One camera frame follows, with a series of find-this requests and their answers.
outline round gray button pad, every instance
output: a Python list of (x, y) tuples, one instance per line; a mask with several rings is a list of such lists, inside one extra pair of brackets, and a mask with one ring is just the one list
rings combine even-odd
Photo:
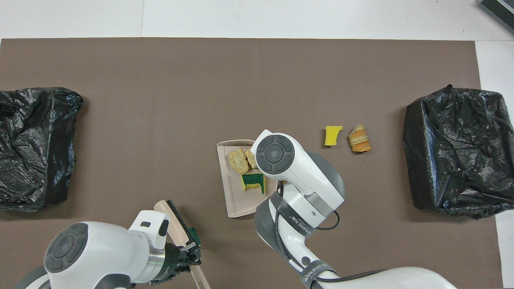
[(255, 159), (263, 172), (276, 175), (291, 166), (295, 150), (287, 137), (269, 135), (257, 146)]
[(87, 243), (87, 224), (73, 224), (55, 236), (45, 254), (45, 269), (58, 273), (73, 265)]

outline food item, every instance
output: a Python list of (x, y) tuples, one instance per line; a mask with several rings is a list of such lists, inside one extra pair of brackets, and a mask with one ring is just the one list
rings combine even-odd
[(238, 149), (237, 151), (233, 151), (228, 155), (228, 159), (230, 161), (230, 166), (236, 172), (240, 174), (244, 174), (248, 172), (248, 162), (246, 161), (246, 156), (243, 151), (243, 148)]
[(262, 173), (241, 175), (243, 188), (245, 191), (249, 188), (261, 187), (261, 193), (266, 191), (266, 178)]
[(362, 124), (358, 124), (352, 130), (352, 133), (350, 133), (348, 139), (350, 140), (350, 144), (352, 145), (352, 150), (354, 152), (362, 153), (371, 150), (368, 135), (366, 134), (366, 130)]
[(325, 127), (325, 145), (326, 146), (335, 146), (337, 145), (337, 135), (340, 131), (343, 130), (343, 126), (341, 125), (327, 125)]
[(256, 169), (257, 161), (255, 160), (255, 155), (250, 151), (250, 149), (246, 150), (245, 156), (252, 169)]

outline brown mat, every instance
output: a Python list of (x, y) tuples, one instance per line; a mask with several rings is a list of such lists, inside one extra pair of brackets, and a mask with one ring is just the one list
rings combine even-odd
[[(480, 88), (473, 42), (4, 39), (1, 90), (64, 86), (85, 104), (69, 199), (0, 213), (0, 283), (12, 287), (41, 265), (68, 225), (129, 227), (139, 210), (170, 198), (199, 233), (213, 288), (302, 288), (255, 233), (253, 215), (230, 219), (225, 208), (215, 145), (270, 129), (320, 153), (345, 180), (341, 224), (307, 240), (340, 275), (419, 266), (458, 287), (501, 287), (494, 218), (455, 218), (411, 203), (405, 108), (448, 83)], [(346, 139), (358, 123), (373, 148), (363, 155)], [(326, 125), (344, 126), (328, 149)], [(183, 274), (158, 287), (193, 286)]]

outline white floor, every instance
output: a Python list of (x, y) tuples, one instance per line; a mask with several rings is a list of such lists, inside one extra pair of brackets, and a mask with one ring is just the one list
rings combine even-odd
[[(482, 89), (514, 116), (514, 34), (476, 0), (0, 0), (1, 38), (231, 37), (473, 40)], [(514, 211), (496, 218), (514, 287)]]

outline black trash bag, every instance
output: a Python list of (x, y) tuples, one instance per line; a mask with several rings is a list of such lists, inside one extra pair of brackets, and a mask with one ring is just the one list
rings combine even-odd
[(35, 211), (66, 200), (82, 97), (66, 88), (0, 92), (0, 209)]
[(448, 85), (407, 107), (414, 206), (485, 218), (514, 208), (514, 140), (501, 94)]

